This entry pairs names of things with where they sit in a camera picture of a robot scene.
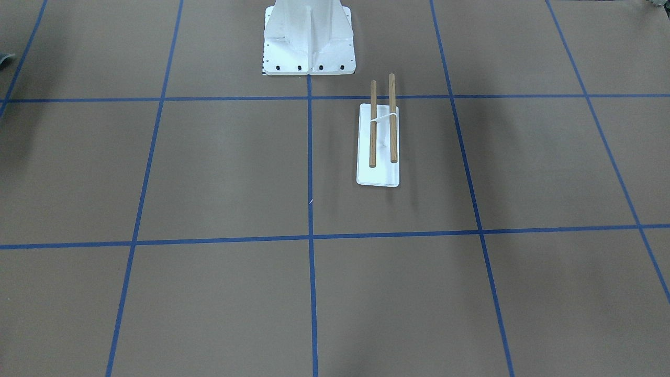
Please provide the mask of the white wooden towel rack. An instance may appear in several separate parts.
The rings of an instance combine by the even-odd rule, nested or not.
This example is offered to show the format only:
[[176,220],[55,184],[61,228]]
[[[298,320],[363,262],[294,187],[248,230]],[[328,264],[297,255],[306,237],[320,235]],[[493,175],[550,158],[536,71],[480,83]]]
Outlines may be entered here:
[[359,106],[356,183],[362,186],[400,185],[399,107],[396,77],[388,75],[388,104],[377,102],[376,81],[371,81],[370,102]]

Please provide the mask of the grey blue towel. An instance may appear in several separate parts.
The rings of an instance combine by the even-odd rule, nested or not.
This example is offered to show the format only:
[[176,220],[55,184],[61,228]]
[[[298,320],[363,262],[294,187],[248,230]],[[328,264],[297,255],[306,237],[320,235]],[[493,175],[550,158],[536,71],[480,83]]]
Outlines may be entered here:
[[1,53],[1,58],[0,58],[0,63],[1,67],[0,70],[2,71],[6,67],[10,65],[14,61],[15,54],[14,53]]

